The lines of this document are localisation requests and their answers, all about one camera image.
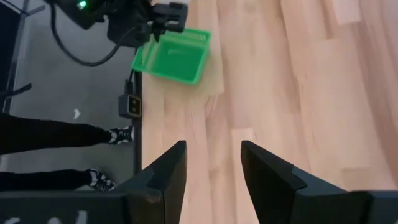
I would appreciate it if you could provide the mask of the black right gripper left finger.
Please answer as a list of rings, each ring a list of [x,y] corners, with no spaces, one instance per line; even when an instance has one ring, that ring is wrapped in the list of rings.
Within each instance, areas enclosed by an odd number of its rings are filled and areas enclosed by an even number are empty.
[[[123,220],[114,224],[180,224],[187,182],[187,143],[177,141],[154,162],[116,187]]]

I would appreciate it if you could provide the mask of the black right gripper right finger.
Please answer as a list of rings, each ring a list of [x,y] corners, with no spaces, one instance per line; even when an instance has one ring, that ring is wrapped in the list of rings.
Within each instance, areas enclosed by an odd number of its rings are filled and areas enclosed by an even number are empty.
[[[241,142],[241,163],[260,224],[327,224],[321,197],[346,192],[248,140]]]

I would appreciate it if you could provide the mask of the green plastic basket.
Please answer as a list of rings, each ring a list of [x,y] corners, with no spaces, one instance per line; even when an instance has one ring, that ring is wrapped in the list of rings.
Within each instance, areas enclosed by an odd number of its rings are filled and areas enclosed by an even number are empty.
[[[210,51],[211,32],[186,28],[182,33],[162,34],[159,40],[151,36],[136,50],[132,69],[176,82],[196,85]]]

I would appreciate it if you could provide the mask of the person's shoe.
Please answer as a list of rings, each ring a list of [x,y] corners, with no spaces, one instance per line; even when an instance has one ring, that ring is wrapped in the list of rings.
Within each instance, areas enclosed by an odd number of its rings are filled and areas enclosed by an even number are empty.
[[[113,190],[116,184],[108,178],[103,172],[96,168],[90,168],[87,170],[90,174],[91,180],[88,184],[93,190],[107,192]]]
[[[130,143],[134,140],[134,127],[126,126],[124,128],[113,128],[109,129],[108,132],[111,134],[111,139],[108,144],[124,144]]]

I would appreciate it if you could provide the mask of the small black control box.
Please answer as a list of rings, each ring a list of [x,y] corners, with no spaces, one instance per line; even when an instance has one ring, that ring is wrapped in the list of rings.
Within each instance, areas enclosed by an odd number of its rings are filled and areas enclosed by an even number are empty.
[[[142,116],[141,98],[134,94],[134,83],[132,81],[125,80],[124,93],[118,97],[118,114],[126,119]]]

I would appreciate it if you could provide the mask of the grey metal pole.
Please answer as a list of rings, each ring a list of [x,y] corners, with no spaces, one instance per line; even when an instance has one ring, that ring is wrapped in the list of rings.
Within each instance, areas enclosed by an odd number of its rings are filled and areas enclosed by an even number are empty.
[[[29,9],[30,0],[0,0],[0,112],[10,113],[12,97],[32,89],[30,83],[16,87],[17,66],[28,17],[44,11],[45,5]]]

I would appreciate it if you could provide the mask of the person's leg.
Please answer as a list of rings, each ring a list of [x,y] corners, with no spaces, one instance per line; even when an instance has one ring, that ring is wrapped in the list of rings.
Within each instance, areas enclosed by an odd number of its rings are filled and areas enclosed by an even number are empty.
[[[28,119],[0,113],[0,155],[108,143],[109,131],[90,124]]]

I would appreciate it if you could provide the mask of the black metal table frame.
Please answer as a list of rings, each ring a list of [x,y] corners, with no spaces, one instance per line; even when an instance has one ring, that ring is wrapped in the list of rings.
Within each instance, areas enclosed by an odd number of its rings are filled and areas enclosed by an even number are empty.
[[[141,101],[142,109],[142,73],[132,70],[133,94]],[[142,116],[133,120],[134,125],[134,166],[133,174],[137,175],[142,170]]]

